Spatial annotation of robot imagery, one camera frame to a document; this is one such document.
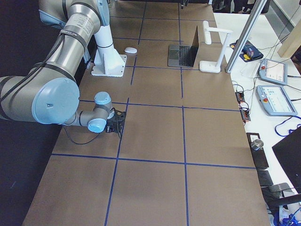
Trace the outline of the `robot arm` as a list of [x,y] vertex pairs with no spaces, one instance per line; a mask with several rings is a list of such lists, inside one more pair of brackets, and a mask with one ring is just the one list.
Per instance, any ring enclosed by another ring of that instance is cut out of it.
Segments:
[[84,126],[94,133],[120,133],[126,113],[116,110],[107,92],[94,97],[92,111],[80,111],[74,78],[81,62],[88,62],[88,44],[97,50],[93,76],[121,77],[127,56],[114,48],[108,2],[105,0],[41,0],[41,21],[58,28],[59,35],[47,57],[27,76],[0,80],[0,117],[11,121]]

